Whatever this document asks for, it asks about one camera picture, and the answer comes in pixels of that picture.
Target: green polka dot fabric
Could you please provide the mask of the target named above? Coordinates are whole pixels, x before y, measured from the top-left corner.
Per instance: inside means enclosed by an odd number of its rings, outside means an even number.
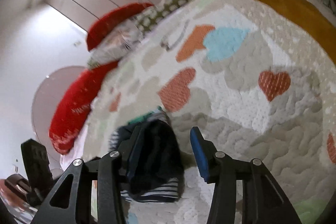
[[[162,0],[158,5],[148,7],[135,16],[135,25],[143,33],[152,31],[156,25],[173,11],[191,0]]]

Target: white quilted bedspread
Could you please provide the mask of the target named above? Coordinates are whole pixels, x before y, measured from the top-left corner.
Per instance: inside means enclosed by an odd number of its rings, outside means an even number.
[[[106,154],[116,127],[160,105],[182,151],[184,192],[176,203],[129,204],[129,223],[206,223],[213,185],[194,163],[192,126],[235,159],[263,160],[312,223],[336,188],[335,93],[336,69],[323,49],[270,7],[194,0],[106,77],[83,158]]]

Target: red pillow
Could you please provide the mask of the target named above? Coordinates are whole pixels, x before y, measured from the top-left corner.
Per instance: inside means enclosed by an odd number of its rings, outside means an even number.
[[[118,61],[114,61],[93,70],[86,69],[65,92],[49,129],[49,138],[58,153],[65,155],[74,146],[105,75],[117,66]]]
[[[89,29],[86,43],[88,51],[97,47],[100,42],[109,34],[114,27],[124,20],[141,13],[147,7],[153,6],[151,3],[131,3],[123,7],[112,10],[97,20]]]

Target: folded clothing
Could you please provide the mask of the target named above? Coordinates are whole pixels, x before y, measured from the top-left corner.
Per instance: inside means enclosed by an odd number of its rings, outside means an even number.
[[[179,146],[170,121],[161,108],[130,121],[118,128],[110,137],[110,151],[117,150],[122,141],[128,140],[135,127],[143,130],[140,156],[134,175],[122,184],[121,196],[128,201],[143,203],[174,202],[179,198],[178,184],[183,177]]]

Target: orange heart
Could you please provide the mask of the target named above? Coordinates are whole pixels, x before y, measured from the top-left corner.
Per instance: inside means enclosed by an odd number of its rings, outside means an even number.
[[[333,164],[336,164],[336,147],[333,135],[329,133],[327,140],[327,151]]]
[[[181,70],[158,92],[167,111],[178,111],[188,102],[190,98],[188,85],[195,78],[195,74],[194,68]]]
[[[213,25],[196,25],[191,35],[184,42],[182,48],[176,55],[176,61],[182,62],[191,55],[193,55],[195,50],[205,49],[203,46],[203,39],[208,34],[208,32],[214,30]]]
[[[120,98],[121,98],[121,93],[119,92],[110,105],[110,112],[114,112],[118,110]]]
[[[270,70],[266,70],[260,73],[258,84],[267,100],[271,102],[276,96],[288,90],[291,85],[291,78],[285,71],[275,75]]]

